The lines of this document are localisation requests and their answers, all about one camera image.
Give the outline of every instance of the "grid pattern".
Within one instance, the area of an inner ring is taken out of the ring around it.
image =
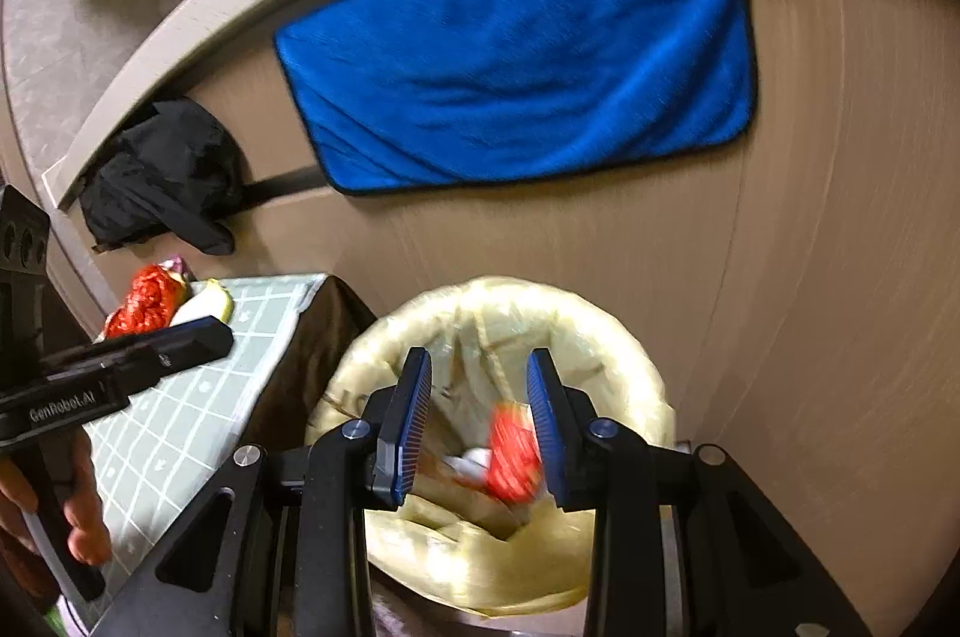
[[[113,557],[91,626],[206,479],[226,459],[325,274],[225,279],[234,298],[227,358],[164,379],[123,412],[88,424]],[[199,290],[198,283],[194,289]]]

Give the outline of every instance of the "plastic bin liner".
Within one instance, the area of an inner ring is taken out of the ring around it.
[[[347,351],[313,411],[307,443],[397,382],[411,346],[433,360],[432,406],[414,490],[395,513],[367,513],[371,563],[435,602],[488,616],[562,609],[587,595],[593,513],[566,514],[542,493],[507,506],[453,482],[443,455],[487,445],[493,405],[526,402],[526,361],[548,346],[560,378],[597,413],[654,445],[674,442],[664,383],[640,343],[573,293],[483,277],[423,293]]]

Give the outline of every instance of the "black bag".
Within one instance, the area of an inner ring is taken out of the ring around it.
[[[188,98],[149,106],[85,175],[80,208],[98,252],[173,231],[207,255],[230,255],[233,235],[212,217],[240,207],[240,148]]]

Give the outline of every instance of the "falling red object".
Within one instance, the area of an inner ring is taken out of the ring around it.
[[[107,322],[104,336],[145,333],[170,325],[184,297],[184,286],[151,263],[133,274],[130,291]]]
[[[487,490],[508,503],[533,501],[544,467],[527,413],[519,405],[494,407],[490,424],[490,469]]]

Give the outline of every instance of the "silver screw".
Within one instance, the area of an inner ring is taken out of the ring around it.
[[[727,460],[727,454],[716,445],[703,445],[699,453],[700,460],[709,466],[720,466]]]
[[[597,439],[613,439],[616,436],[616,423],[610,418],[597,418],[590,421],[590,433]]]
[[[830,634],[827,626],[820,624],[800,624],[794,631],[797,632],[797,637],[827,637],[827,634]]]
[[[233,463],[237,466],[250,466],[260,460],[260,448],[256,445],[243,445],[233,453]]]
[[[343,424],[340,432],[347,439],[363,439],[370,433],[370,424],[365,420],[349,420]]]

